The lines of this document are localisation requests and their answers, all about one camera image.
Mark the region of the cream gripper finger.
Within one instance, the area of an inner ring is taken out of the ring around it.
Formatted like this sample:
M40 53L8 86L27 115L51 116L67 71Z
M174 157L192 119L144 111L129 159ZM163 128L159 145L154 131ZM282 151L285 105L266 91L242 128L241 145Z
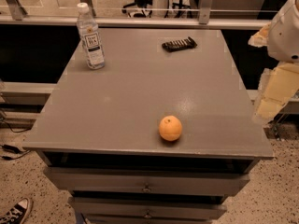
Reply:
M299 63L279 62L261 74L252 120L265 125L272 121L299 91Z
M269 29L270 29L270 24L267 23L257 33L255 33L250 37L248 44L256 48L267 47Z

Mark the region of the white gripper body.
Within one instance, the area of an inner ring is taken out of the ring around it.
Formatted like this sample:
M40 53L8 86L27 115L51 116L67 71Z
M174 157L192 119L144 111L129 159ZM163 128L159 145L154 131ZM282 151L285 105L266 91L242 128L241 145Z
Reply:
M268 33L268 55L278 61L299 62L298 0L288 0L276 14Z

